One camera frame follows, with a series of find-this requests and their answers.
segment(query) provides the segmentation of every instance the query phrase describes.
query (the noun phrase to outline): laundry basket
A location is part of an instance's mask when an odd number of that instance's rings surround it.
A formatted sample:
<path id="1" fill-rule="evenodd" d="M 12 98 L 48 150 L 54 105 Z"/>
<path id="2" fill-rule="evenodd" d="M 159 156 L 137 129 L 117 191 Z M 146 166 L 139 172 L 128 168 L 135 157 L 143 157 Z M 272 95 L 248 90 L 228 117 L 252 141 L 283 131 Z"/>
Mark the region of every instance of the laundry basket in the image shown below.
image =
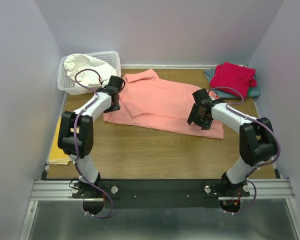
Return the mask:
<path id="1" fill-rule="evenodd" d="M 117 75 L 119 77 L 121 76 L 120 58 L 119 58 L 119 54 L 116 51 L 103 51 L 103 52 L 93 52 L 93 53 L 85 53 L 85 54 L 107 62 L 114 69 L 116 69 Z M 76 86 L 75 81 L 73 81 L 70 77 L 68 77 L 67 70 L 64 67 L 64 62 L 66 58 L 67 56 L 63 57 L 60 60 L 58 76 L 56 79 L 58 89 L 62 91 L 66 91 L 70 95 L 91 93 L 90 90 L 85 89 L 84 87 Z M 101 87 L 100 84 L 89 85 L 89 88 L 92 88 L 94 90 L 97 90 L 100 87 Z"/>

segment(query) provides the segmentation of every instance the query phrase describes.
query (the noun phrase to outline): teal cloth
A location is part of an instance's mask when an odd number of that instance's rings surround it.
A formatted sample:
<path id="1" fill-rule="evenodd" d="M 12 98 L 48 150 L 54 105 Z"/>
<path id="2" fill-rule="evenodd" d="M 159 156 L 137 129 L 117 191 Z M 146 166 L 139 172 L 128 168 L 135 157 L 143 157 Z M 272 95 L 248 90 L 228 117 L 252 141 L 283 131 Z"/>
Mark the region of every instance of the teal cloth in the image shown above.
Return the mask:
<path id="1" fill-rule="evenodd" d="M 214 75 L 216 74 L 216 68 L 211 68 L 211 69 L 206 69 L 204 70 L 204 75 L 206 77 L 206 79 L 208 80 L 209 84 L 212 80 L 212 78 L 214 77 Z M 220 91 L 218 89 L 212 90 L 215 94 L 217 94 L 219 96 L 219 98 L 221 99 L 239 99 L 238 96 L 232 95 L 230 93 L 227 93 L 225 91 Z M 259 86 L 257 85 L 256 87 L 250 87 L 249 91 L 248 91 L 248 95 L 247 98 L 254 98 L 254 97 L 258 97 L 261 95 L 261 91 Z"/>

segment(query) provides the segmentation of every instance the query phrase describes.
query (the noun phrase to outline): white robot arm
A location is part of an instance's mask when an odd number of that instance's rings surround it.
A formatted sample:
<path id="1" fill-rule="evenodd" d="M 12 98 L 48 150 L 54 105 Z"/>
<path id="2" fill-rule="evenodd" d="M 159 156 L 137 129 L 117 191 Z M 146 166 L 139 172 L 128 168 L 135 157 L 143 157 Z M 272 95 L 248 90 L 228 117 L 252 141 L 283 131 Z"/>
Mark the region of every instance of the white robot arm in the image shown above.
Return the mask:
<path id="1" fill-rule="evenodd" d="M 79 171 L 91 183 L 96 183 L 100 177 L 90 154 L 94 144 L 93 123 L 102 113 L 120 109 L 119 92 L 123 89 L 123 84 L 122 78 L 111 76 L 108 85 L 99 88 L 97 94 L 94 94 L 86 104 L 74 112 L 65 111 L 61 116 L 58 147 L 68 154 L 74 163 L 77 163 Z M 80 116 L 75 130 L 77 115 Z M 79 156 L 76 153 L 74 131 L 78 136 Z"/>
<path id="2" fill-rule="evenodd" d="M 257 119 L 235 110 L 223 100 L 211 98 L 204 88 L 192 95 L 195 104 L 187 120 L 189 125 L 193 122 L 203 130 L 208 130 L 215 119 L 239 134 L 240 157 L 222 176 L 222 179 L 228 182 L 229 188 L 244 183 L 258 165 L 277 154 L 277 142 L 268 131 L 273 132 L 269 119 Z"/>

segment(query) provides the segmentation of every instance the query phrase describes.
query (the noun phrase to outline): gray wall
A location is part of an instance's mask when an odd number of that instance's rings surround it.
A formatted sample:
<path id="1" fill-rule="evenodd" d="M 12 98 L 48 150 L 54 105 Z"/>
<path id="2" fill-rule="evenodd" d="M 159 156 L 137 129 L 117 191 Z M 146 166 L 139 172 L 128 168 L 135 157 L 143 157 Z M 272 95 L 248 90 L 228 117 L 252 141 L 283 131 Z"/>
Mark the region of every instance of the gray wall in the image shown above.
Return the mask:
<path id="1" fill-rule="evenodd" d="M 259 112 L 282 144 L 278 169 L 291 178 L 300 210 L 300 0 L 283 3 L 250 66 L 259 74 Z"/>
<path id="2" fill-rule="evenodd" d="M 62 54 L 32 0 L 0 0 L 0 239 L 18 239 L 63 93 Z"/>
<path id="3" fill-rule="evenodd" d="M 249 63 L 283 0 L 36 0 L 64 55 L 122 64 Z"/>

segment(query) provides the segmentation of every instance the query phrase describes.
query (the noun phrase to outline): wooden surface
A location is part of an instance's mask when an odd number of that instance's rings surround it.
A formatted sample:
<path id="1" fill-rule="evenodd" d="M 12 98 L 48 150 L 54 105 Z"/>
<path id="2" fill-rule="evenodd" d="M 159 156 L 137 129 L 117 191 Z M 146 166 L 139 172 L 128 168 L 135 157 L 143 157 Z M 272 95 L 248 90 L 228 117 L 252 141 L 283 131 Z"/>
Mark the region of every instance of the wooden surface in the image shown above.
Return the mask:
<path id="1" fill-rule="evenodd" d="M 122 75 L 145 69 L 122 69 Z M 209 89 L 201 69 L 156 69 L 161 79 Z M 86 103 L 92 94 L 69 95 L 65 111 Z M 252 98 L 234 108 L 257 116 Z M 239 157 L 239 135 L 223 125 L 224 139 L 188 136 L 137 126 L 94 123 L 94 164 L 102 178 L 113 179 L 203 179 L 220 178 Z M 74 166 L 51 165 L 47 178 L 75 178 Z M 262 167 L 251 178 L 275 178 L 272 165 Z"/>

